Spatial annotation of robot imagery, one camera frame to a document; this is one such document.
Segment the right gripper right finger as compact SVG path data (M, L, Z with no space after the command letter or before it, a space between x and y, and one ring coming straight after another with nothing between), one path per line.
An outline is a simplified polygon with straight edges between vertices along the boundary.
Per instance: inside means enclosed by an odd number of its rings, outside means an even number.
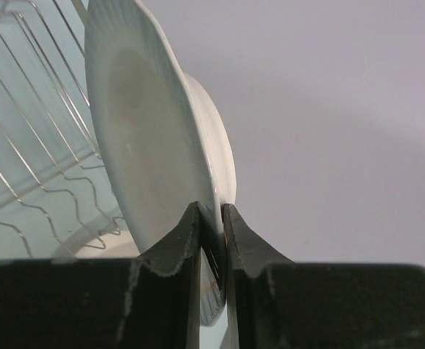
M233 348L425 348L425 267L294 262L223 208Z

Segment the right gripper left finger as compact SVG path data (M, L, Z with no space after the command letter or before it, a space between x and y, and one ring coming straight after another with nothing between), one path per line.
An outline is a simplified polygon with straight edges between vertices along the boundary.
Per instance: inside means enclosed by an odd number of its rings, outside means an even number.
M198 203L137 257L0 260L0 348L198 348Z

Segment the white ribbed plate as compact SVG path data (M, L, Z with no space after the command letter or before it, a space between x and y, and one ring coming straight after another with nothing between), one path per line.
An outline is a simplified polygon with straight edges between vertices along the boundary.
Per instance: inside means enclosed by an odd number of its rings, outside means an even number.
M222 207L236 200L234 157L204 87L180 67L140 1L90 1L84 37L87 95L112 191L138 250L168 234L197 202L207 230L200 322L226 302Z

